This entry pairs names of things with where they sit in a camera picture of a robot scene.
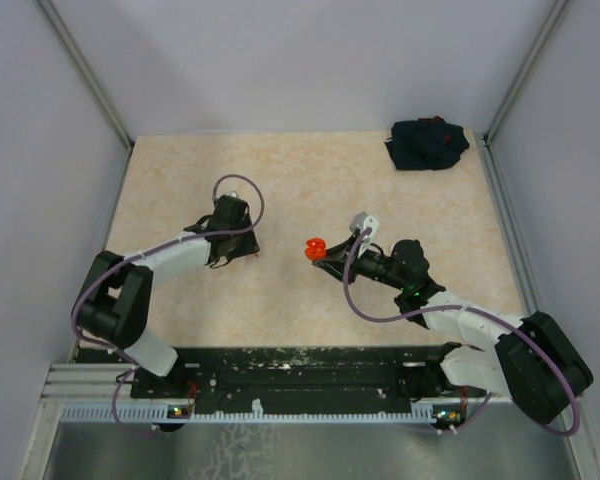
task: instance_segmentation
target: black fabric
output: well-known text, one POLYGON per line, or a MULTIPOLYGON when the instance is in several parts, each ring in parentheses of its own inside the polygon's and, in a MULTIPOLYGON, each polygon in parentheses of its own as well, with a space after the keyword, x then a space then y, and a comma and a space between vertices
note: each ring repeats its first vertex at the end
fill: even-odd
POLYGON ((462 127, 440 117, 397 122, 385 144, 397 170, 451 168, 469 148, 462 127))

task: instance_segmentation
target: speckled tabletop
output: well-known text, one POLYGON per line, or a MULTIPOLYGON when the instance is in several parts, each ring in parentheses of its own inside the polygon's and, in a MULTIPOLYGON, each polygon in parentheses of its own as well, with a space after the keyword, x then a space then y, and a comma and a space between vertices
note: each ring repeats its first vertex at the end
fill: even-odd
MULTIPOLYGON (((192 270, 153 292, 149 324, 176 346, 423 345, 451 337, 407 321, 376 325, 353 314, 342 285, 313 268, 305 242, 345 240, 356 213, 380 220, 375 241, 389 249, 419 239, 440 284, 484 307, 521 313, 478 151, 452 169, 398 172, 386 132, 198 134, 141 137, 135 147, 108 248, 144 249, 173 238, 213 211, 211 188, 227 173, 252 178, 266 199, 256 257, 192 270)), ((236 190, 257 196, 239 180, 236 190)), ((397 291, 366 279, 352 286, 369 314, 395 315, 397 291)))

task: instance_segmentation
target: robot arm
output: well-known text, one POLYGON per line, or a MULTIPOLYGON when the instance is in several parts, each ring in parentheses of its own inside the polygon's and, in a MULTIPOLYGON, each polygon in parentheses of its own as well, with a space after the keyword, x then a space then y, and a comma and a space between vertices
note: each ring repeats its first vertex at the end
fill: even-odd
MULTIPOLYGON (((452 333, 463 340, 441 347, 435 361, 441 381, 449 386, 472 386, 512 398, 529 417, 550 423, 569 405, 557 377, 529 347, 510 330, 479 315, 472 304, 437 284, 428 274, 429 262, 417 240, 400 240, 390 255, 372 250, 372 236, 379 222, 366 213, 354 217, 352 236, 332 248, 324 241, 311 239, 305 251, 313 265, 339 281, 344 281, 345 263, 356 239, 369 229, 371 235, 361 243, 352 259, 347 283, 358 275, 384 283, 401 293, 395 298, 400 313, 424 309, 409 321, 431 330, 452 333), (462 305, 460 310, 444 306, 462 305), (439 307, 439 311, 430 307, 439 307)), ((488 312, 533 338, 551 358, 578 396, 593 382, 593 376, 566 335, 549 315, 535 312, 525 318, 488 312)))
POLYGON ((114 345, 153 375, 173 376, 178 354, 147 325, 151 292, 192 268, 219 268, 235 258, 257 253, 259 246, 253 230, 239 235, 209 235, 251 225, 249 205, 232 193, 215 201, 212 215, 185 228, 172 241, 146 251, 155 252, 151 255, 101 252, 94 259, 78 298, 120 262, 130 257, 139 259, 124 265, 87 297, 77 313, 78 327, 114 345), (208 236, 194 238, 192 233, 208 236), (221 259, 225 263, 217 266, 221 259))

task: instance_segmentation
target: metal corner post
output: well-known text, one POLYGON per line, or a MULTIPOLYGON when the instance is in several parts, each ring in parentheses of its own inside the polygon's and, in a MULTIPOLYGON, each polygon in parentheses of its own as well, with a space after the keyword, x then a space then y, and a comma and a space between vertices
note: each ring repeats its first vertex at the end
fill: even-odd
POLYGON ((56 6, 51 0, 34 0, 34 3, 68 55, 80 80, 100 109, 109 127, 116 133, 127 150, 133 148, 134 141, 129 135, 122 117, 116 110, 111 97, 98 81, 93 68, 87 62, 56 6))
POLYGON ((487 133, 484 136, 487 146, 490 146, 497 138, 498 133, 500 133, 502 124, 506 120, 511 108, 515 104, 516 99, 531 77, 531 74, 538 64, 542 53, 547 48, 549 41, 553 38, 555 32, 558 30, 560 24, 566 17, 569 4, 570 0, 556 0, 554 2, 553 7, 551 8, 547 19, 542 25, 536 40, 533 42, 529 53, 527 53, 527 56, 518 69, 513 82, 511 82, 511 86, 507 90, 502 103, 500 103, 493 120, 489 124, 487 133))

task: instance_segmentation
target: white wall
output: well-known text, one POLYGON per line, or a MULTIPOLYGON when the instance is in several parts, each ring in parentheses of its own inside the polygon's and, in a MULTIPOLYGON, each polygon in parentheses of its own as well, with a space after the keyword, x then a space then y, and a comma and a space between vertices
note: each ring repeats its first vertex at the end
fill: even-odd
POLYGON ((55 0, 132 136, 481 132, 551 0, 55 0))
POLYGON ((123 147, 31 1, 0 2, 0 479, 12 479, 121 178, 123 147))
POLYGON ((496 153, 542 298, 593 370, 600 427, 600 0, 572 4, 496 153))

